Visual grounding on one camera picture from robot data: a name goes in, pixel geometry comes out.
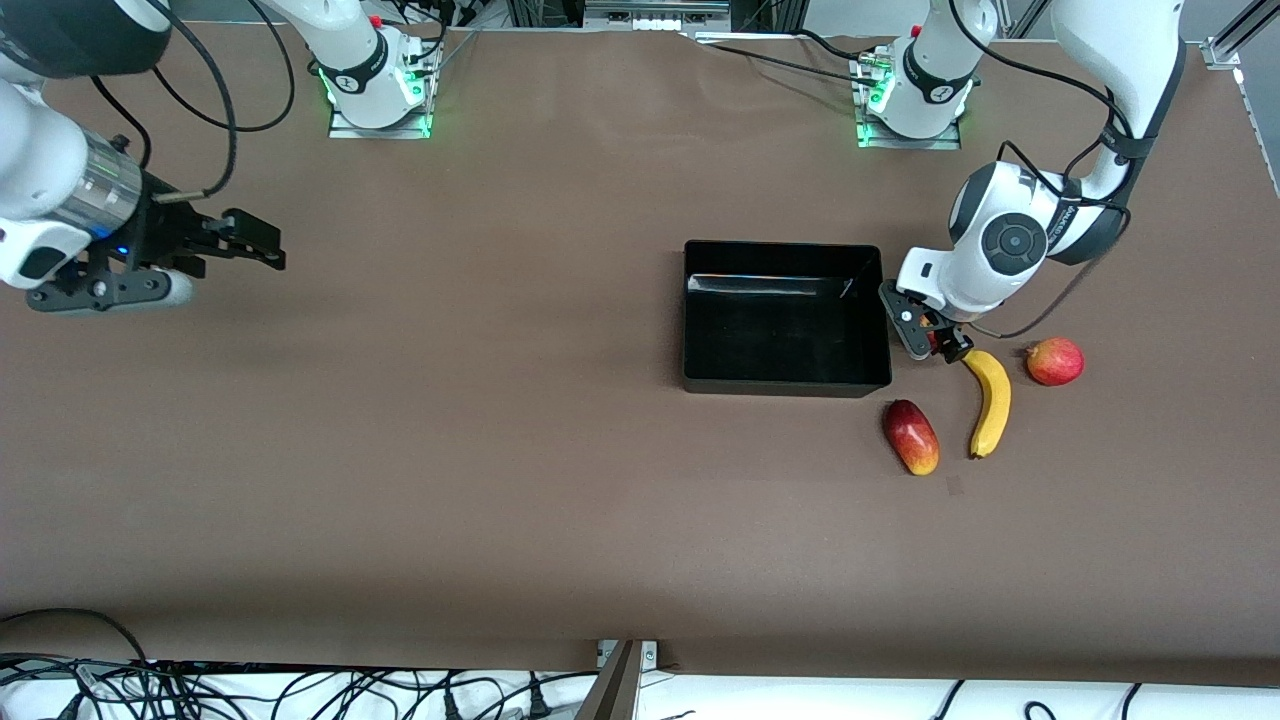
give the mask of yellow banana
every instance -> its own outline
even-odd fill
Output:
[[[996,451],[1000,436],[1005,434],[1005,424],[1009,421],[1009,405],[1012,401],[1012,388],[1009,384],[1009,373],[1000,360],[986,351],[970,350],[964,356],[964,364],[978,378],[982,386],[982,415],[973,428],[973,439],[969,441],[969,455],[986,457]]]

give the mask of table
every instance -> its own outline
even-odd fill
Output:
[[[265,31],[198,32],[243,122],[274,114]],[[646,637],[703,673],[1274,680],[1280,208],[1238,86],[1188,53],[1130,234],[1043,328],[1087,374],[1039,388],[1018,343],[983,341],[1015,400],[982,461],[977,382],[900,348],[864,400],[685,393],[681,247],[876,243],[892,274],[946,242],[1001,140],[1046,168],[1088,143],[1083,95],[983,63],[964,149],[904,152],[856,146],[846,85],[667,33],[484,33],[421,142],[326,140],[305,82],[204,204],[278,224],[287,272],[212,261],[192,305],[150,315],[5,295],[0,605],[105,610],[157,657],[576,667]],[[164,67],[216,106],[178,40]],[[109,85],[154,172],[210,182],[220,131],[146,76]],[[127,129],[87,83],[50,96]],[[933,477],[881,434],[896,397],[938,432]],[[127,651],[27,630],[8,637]]]

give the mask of wire bundle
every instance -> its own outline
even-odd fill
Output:
[[[522,687],[507,691],[502,683],[489,676],[463,678],[465,670],[449,670],[443,678],[425,682],[416,671],[410,670],[352,670],[346,667],[308,667],[293,678],[275,697],[237,694],[219,689],[206,676],[209,669],[187,662],[150,661],[137,638],[108,615],[93,610],[76,607],[51,607],[33,610],[0,618],[6,624],[42,615],[82,616],[101,621],[114,629],[129,644],[137,660],[131,662],[111,662],[101,660],[79,660],[40,653],[6,652],[0,653],[0,669],[10,674],[0,678],[0,688],[32,679],[72,679],[77,693],[59,712],[55,720],[76,720],[83,703],[90,703],[95,720],[109,720],[105,707],[119,706],[128,711],[133,720],[253,720],[261,715],[251,715],[244,703],[269,703],[270,720],[278,720],[285,700],[319,689],[337,678],[348,676],[338,692],[310,715],[310,720],[347,720],[357,700],[371,696],[385,701],[394,714],[394,720],[415,720],[419,710],[433,693],[444,693],[447,720],[463,720],[457,712],[453,692],[474,684],[489,684],[498,692],[498,700],[481,712],[466,720],[497,720],[507,703],[524,693],[541,698],[541,688],[549,683],[572,678],[589,678],[594,671],[564,673],[539,678],[530,673],[530,682]],[[412,692],[412,700],[401,707],[392,689]]]

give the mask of black plastic bin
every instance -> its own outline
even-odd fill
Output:
[[[869,245],[685,243],[689,392],[861,397],[892,378]]]

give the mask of red apple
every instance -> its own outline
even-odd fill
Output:
[[[1065,337],[1051,337],[1027,351],[1027,372],[1044,386],[1065,386],[1084,373],[1084,352]]]

